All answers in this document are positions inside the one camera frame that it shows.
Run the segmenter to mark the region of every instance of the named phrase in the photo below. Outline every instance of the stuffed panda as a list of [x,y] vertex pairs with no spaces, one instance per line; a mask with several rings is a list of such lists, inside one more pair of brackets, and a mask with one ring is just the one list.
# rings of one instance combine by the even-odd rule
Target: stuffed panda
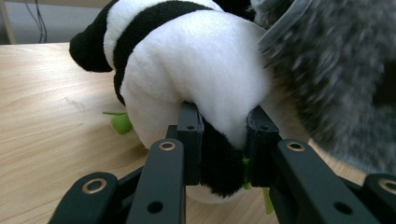
[[115,92],[146,148],[177,124],[183,101],[196,104],[205,124],[202,166],[211,169],[187,194],[219,203],[243,191],[247,118],[257,105],[283,136],[306,139],[262,63],[264,33],[211,0],[113,0],[71,40],[70,54],[87,71],[116,71]]
[[251,0],[298,117],[327,152],[396,175],[396,1]]

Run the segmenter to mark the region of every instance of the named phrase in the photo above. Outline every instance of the green plush toy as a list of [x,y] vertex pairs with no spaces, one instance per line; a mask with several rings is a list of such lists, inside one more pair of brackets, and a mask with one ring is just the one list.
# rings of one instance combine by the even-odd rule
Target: green plush toy
[[134,128],[126,112],[104,112],[104,114],[113,116],[111,127],[118,134],[126,134]]

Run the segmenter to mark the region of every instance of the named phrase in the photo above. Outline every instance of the screw hole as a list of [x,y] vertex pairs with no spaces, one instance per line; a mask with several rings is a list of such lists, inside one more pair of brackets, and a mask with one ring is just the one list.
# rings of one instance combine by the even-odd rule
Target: screw hole
[[286,144],[286,146],[293,151],[304,151],[305,150],[305,147],[303,145],[301,145],[300,143],[296,143],[296,142],[289,142]]
[[334,203],[334,208],[337,209],[337,211],[339,211],[340,213],[343,213],[345,215],[352,215],[353,213],[352,208],[350,208],[345,203],[336,202]]
[[389,193],[396,195],[396,181],[389,179],[380,179],[379,186]]
[[176,147],[176,144],[173,142],[163,142],[161,143],[158,148],[164,151],[170,151]]
[[107,181],[103,178],[95,178],[82,186],[82,191],[87,194],[94,194],[101,191],[107,185]]
[[153,202],[148,205],[148,211],[151,214],[159,213],[163,210],[163,204],[161,202]]
[[268,126],[262,125],[262,126],[260,126],[260,130],[268,131],[268,130],[270,130],[270,128]]

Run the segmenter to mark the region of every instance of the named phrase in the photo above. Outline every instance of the black fabric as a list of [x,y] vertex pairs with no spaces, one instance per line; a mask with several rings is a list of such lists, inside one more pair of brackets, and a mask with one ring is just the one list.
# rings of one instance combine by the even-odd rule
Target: black fabric
[[203,122],[201,184],[219,196],[231,196],[244,184],[243,151],[233,148],[205,119]]
[[385,73],[375,88],[373,96],[374,106],[396,106],[396,62],[385,63]]
[[253,21],[254,19],[254,12],[252,10],[248,10],[250,7],[250,0],[215,0],[214,2],[216,2],[226,12],[230,12],[250,21]]
[[94,22],[85,31],[77,34],[70,41],[69,52],[73,60],[83,69],[90,72],[110,72],[103,49],[103,40],[107,27],[107,13],[118,0],[105,6]]
[[210,10],[192,2],[167,1],[148,7],[139,12],[117,41],[114,49],[114,65],[117,73],[114,76],[114,88],[117,97],[125,105],[120,95],[120,87],[124,78],[125,67],[134,47],[151,31],[177,17],[197,10]]

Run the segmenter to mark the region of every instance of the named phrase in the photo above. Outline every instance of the black plastic bracket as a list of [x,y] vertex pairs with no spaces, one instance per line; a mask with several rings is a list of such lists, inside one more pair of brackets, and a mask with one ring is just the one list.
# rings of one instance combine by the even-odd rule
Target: black plastic bracket
[[183,145],[176,139],[151,146],[126,223],[186,222],[183,164]]

